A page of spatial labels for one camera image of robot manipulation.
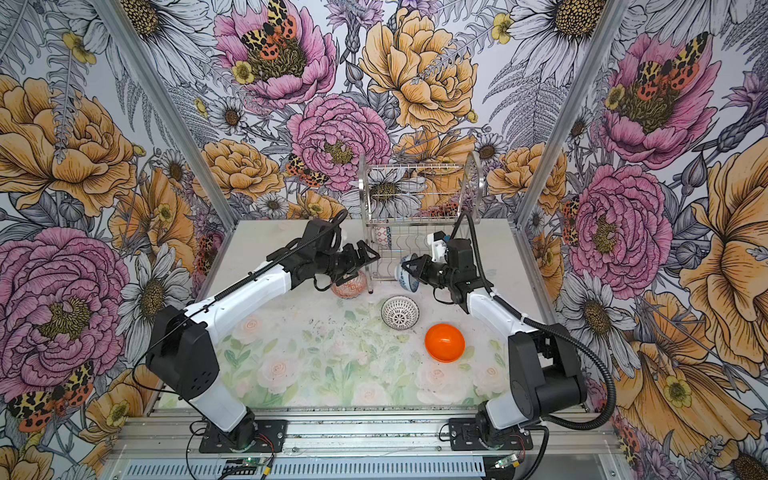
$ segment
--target wall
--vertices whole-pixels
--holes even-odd
[[[526,233],[634,475],[766,478],[768,2],[631,11]]]
[[[87,3],[0,2],[0,28],[0,477],[93,479],[222,227]]]

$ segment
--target floral tablecloth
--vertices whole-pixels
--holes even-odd
[[[243,321],[217,348],[224,382],[252,408],[476,405],[509,390],[501,339],[458,306],[421,288],[409,293],[379,283],[374,294],[342,300],[311,285],[272,300]],[[389,328],[381,305],[394,295],[419,305],[408,330]],[[451,323],[466,341],[464,356],[436,362],[424,335]],[[164,394],[158,406],[184,406]]]

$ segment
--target metal wire rack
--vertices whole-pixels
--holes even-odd
[[[462,211],[478,223],[478,196],[485,186],[476,152],[464,164],[389,164],[360,168],[364,237],[381,260],[366,267],[372,280],[395,280],[402,258],[431,253],[427,236],[447,230]],[[468,234],[466,226],[460,234]]]

